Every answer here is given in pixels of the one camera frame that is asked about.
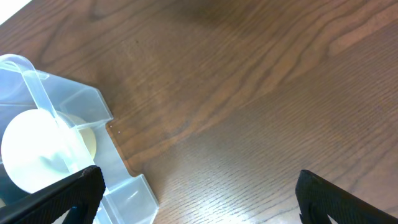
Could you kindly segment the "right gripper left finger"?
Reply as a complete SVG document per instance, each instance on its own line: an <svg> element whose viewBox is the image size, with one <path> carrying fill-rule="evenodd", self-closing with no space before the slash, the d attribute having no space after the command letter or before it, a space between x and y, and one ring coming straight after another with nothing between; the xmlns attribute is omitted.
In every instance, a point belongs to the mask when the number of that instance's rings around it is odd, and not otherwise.
<svg viewBox="0 0 398 224"><path fill-rule="evenodd" d="M48 187L1 208L1 223L92 224L105 191L102 171L88 166Z"/></svg>

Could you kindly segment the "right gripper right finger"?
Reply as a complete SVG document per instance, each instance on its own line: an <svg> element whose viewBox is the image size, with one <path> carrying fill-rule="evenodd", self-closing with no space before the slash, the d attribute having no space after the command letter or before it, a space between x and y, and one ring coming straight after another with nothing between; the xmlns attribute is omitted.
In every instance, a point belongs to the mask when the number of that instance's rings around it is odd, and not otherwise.
<svg viewBox="0 0 398 224"><path fill-rule="evenodd" d="M366 203L309 170L301 170L295 195L303 224L397 223L397 218Z"/></svg>

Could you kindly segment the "small white bowl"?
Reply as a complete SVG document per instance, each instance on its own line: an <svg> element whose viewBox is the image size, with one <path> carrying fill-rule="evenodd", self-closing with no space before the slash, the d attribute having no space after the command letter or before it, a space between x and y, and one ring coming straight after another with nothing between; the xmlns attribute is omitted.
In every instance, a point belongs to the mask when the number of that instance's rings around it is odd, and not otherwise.
<svg viewBox="0 0 398 224"><path fill-rule="evenodd" d="M91 128L73 130L85 124L77 116L43 109L16 115L4 130L1 156L10 179L27 193L35 193L82 169L71 164L72 154L96 154L96 137Z"/></svg>

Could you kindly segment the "dark blue bowl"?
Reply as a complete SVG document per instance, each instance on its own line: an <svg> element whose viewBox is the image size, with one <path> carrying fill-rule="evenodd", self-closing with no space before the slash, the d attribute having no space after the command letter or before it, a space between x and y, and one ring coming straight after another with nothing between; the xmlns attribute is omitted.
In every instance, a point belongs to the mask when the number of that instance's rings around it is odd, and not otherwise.
<svg viewBox="0 0 398 224"><path fill-rule="evenodd" d="M20 189L7 175L4 165L1 164L1 207L17 202L29 195L26 191Z"/></svg>

